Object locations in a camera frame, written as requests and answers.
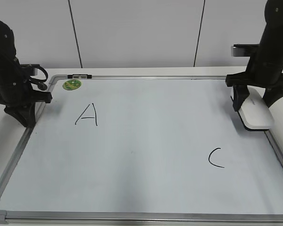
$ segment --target whiteboard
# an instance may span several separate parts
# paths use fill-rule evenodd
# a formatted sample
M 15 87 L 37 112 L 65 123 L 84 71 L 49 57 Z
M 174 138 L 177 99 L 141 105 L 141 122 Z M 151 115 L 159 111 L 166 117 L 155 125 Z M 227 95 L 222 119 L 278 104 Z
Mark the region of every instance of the whiteboard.
M 1 210 L 283 214 L 283 169 L 223 80 L 64 81 Z

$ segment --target green sticker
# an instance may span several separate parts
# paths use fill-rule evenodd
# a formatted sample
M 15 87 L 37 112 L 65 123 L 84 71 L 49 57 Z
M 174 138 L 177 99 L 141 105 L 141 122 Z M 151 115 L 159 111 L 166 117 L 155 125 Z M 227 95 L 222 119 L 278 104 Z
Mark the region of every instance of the green sticker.
M 63 88 L 66 90 L 75 90 L 80 88 L 81 84 L 82 84 L 81 81 L 77 79 L 72 79 L 64 82 Z

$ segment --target white wall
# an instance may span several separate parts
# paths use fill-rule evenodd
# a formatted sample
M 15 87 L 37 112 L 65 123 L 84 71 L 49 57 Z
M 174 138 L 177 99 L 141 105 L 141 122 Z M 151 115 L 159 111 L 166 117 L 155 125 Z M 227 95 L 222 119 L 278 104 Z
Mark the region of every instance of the white wall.
M 0 0 L 21 64 L 80 67 L 67 0 Z
M 195 66 L 244 66 L 231 57 L 233 44 L 258 44 L 266 22 L 266 0 L 206 0 Z
M 83 67 L 193 66 L 204 0 L 70 0 Z M 206 0 L 196 66 L 246 65 L 266 0 Z M 80 67 L 68 0 L 0 0 L 21 63 Z
M 188 67 L 203 0 L 71 0 L 84 67 Z

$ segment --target aluminum frame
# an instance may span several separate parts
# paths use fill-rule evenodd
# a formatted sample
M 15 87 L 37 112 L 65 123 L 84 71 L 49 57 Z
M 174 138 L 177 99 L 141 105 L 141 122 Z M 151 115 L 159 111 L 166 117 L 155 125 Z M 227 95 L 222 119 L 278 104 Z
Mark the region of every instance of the aluminum frame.
M 73 75 L 76 79 L 87 79 L 86 74 Z M 67 74 L 55 75 L 49 82 L 48 91 L 52 92 L 58 80 L 68 79 Z M 224 76 L 92 76 L 91 79 L 187 79 L 224 80 Z M 38 120 L 45 108 L 45 103 L 36 107 Z M 25 149 L 33 128 L 27 128 L 16 146 L 3 174 L 0 177 L 0 198 Z M 270 131 L 265 132 L 270 145 L 283 167 L 283 153 Z M 249 226 L 273 225 L 283 226 L 282 214 L 188 214 L 188 213 L 113 213 L 113 212 L 32 212 L 0 210 L 0 224 L 8 223 L 86 223 L 86 224 L 147 224 L 147 225 L 216 225 Z

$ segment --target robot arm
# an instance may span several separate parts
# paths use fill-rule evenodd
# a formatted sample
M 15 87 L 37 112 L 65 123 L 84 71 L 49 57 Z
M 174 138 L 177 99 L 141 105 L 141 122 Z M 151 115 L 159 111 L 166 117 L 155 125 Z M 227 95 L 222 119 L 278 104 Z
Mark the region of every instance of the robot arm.
M 41 70 L 46 79 L 32 78 L 34 70 Z M 50 103 L 50 92 L 34 90 L 36 84 L 40 90 L 46 90 L 44 82 L 47 72 L 39 65 L 20 65 L 16 58 L 13 31 L 0 21 L 0 104 L 4 111 L 17 119 L 24 127 L 35 125 L 35 103 Z
M 266 27 L 259 45 L 234 45 L 238 54 L 250 56 L 245 72 L 227 75 L 226 84 L 233 87 L 233 107 L 241 109 L 250 93 L 248 85 L 265 88 L 267 107 L 283 97 L 283 0 L 268 0 Z

